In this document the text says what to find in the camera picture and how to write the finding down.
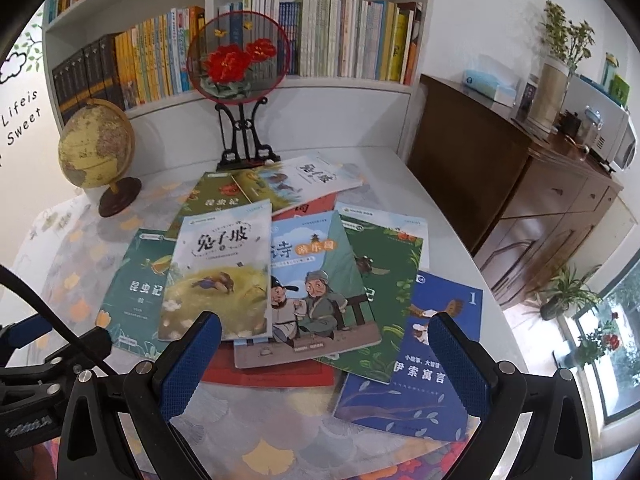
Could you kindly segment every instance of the table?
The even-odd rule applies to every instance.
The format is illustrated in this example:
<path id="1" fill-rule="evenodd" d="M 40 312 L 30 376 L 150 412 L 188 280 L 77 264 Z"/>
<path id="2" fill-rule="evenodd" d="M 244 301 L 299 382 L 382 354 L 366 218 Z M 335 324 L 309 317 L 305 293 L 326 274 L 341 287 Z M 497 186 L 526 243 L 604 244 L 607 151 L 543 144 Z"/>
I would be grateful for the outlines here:
<path id="1" fill-rule="evenodd" d="M 302 153 L 281 155 L 291 158 Z M 427 219 L 431 272 L 484 290 L 482 344 L 495 360 L 508 359 L 526 371 L 513 334 L 473 260 L 396 154 L 388 148 L 333 148 L 319 150 L 319 153 L 334 162 L 356 164 L 383 208 Z M 73 226 L 65 227 L 64 241 L 59 235 L 57 241 L 46 240 L 42 223 L 47 222 L 48 217 L 41 215 L 38 218 L 41 223 L 36 222 L 35 226 L 37 236 L 33 240 L 28 237 L 20 253 L 31 253 L 38 250 L 38 244 L 46 243 L 51 262 L 46 283 L 42 272 L 37 280 L 30 280 L 30 266 L 24 261 L 18 262 L 18 272 L 42 292 L 44 300 L 72 330 L 85 332 L 93 325 L 102 297 L 134 232 L 142 226 L 167 228 L 195 181 L 204 171 L 214 168 L 215 162 L 207 162 L 146 177 L 136 202 L 110 219 L 99 219 L 95 204 L 87 196 L 61 205 L 63 210 L 58 212 L 59 216 L 69 215 L 70 224 L 72 218 L 77 219 Z M 51 256 L 56 242 L 59 249 Z M 39 259 L 40 268 L 45 265 L 47 255 L 43 256 Z M 0 302 L 0 313 L 5 312 L 5 303 L 12 301 L 8 296 L 12 295 L 6 294 Z M 62 343 L 54 333 L 39 339 L 29 348 L 29 364 L 42 362 Z M 138 360 L 137 356 L 119 349 L 114 349 L 108 358 L 119 372 L 128 371 Z M 261 390 L 201 383 L 187 410 L 174 419 L 174 424 L 214 478 L 348 478 L 392 466 L 442 446 L 440 442 L 403 438 L 335 419 L 328 409 L 333 396 L 333 388 Z M 523 418 L 518 424 L 496 478 L 506 475 L 526 423 Z M 124 425 L 127 433 L 132 434 L 130 421 L 124 420 Z M 136 444 L 135 437 L 131 443 L 141 468 L 150 470 L 140 443 Z"/>

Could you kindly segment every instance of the wooden cabinet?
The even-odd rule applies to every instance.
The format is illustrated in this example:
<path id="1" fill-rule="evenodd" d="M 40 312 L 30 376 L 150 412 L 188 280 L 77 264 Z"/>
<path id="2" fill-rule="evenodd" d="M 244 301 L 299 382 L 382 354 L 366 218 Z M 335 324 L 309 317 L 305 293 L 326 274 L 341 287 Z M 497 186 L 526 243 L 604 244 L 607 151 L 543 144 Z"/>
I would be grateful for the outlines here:
<path id="1" fill-rule="evenodd" d="M 563 137 L 450 82 L 428 86 L 408 167 L 436 201 L 504 307 L 544 286 L 621 187 Z"/>

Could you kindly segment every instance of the screw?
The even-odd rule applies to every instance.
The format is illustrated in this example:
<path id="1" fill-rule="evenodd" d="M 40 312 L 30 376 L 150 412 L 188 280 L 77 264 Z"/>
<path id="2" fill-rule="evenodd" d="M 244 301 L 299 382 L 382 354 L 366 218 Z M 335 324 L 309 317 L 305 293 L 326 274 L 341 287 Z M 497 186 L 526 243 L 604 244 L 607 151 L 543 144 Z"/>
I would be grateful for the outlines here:
<path id="1" fill-rule="evenodd" d="M 148 374 L 153 368 L 153 363 L 151 361 L 142 361 L 136 365 L 136 373 L 140 375 Z"/>
<path id="2" fill-rule="evenodd" d="M 503 374 L 507 374 L 507 375 L 511 375 L 516 371 L 516 367 L 513 365 L 513 363 L 510 363 L 508 361 L 500 361 L 498 363 L 498 369 Z"/>
<path id="3" fill-rule="evenodd" d="M 568 370 L 567 368 L 560 368 L 560 377 L 565 381 L 572 381 L 574 379 L 574 375 L 571 373 L 571 370 Z"/>
<path id="4" fill-rule="evenodd" d="M 91 370 L 84 370 L 84 371 L 80 372 L 80 374 L 78 375 L 78 380 L 81 383 L 85 383 L 89 379 L 91 379 Z"/>

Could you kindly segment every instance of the microwave oven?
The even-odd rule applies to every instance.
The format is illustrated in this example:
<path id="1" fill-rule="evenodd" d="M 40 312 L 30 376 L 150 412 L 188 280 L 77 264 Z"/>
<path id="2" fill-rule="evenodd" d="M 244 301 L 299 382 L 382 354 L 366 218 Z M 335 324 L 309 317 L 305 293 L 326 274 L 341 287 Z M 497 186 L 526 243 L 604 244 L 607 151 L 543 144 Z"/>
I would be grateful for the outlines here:
<path id="1" fill-rule="evenodd" d="M 602 127 L 591 145 L 591 153 L 615 171 L 624 171 L 636 155 L 638 138 L 629 113 L 591 82 L 573 75 L 564 96 L 562 110 L 586 120 L 586 107 L 600 113 Z"/>

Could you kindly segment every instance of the wooden globe base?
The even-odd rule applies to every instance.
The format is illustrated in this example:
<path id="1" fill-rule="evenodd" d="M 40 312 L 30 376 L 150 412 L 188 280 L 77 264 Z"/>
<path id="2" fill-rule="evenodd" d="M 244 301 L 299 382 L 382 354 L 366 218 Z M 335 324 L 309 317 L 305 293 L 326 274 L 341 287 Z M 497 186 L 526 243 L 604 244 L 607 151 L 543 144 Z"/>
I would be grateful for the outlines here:
<path id="1" fill-rule="evenodd" d="M 141 189 L 140 179 L 132 176 L 110 184 L 109 189 L 100 197 L 98 213 L 102 218 L 117 215 L 136 199 Z"/>

